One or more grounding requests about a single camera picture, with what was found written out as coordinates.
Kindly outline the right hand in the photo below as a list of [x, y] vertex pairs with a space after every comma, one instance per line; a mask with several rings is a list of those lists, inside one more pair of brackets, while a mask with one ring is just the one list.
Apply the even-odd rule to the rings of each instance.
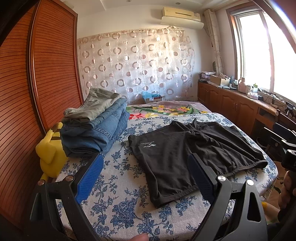
[[295, 184], [290, 176], [290, 171], [287, 171], [283, 179], [283, 187], [278, 199], [280, 209], [284, 209], [290, 203], [292, 196], [295, 196]]

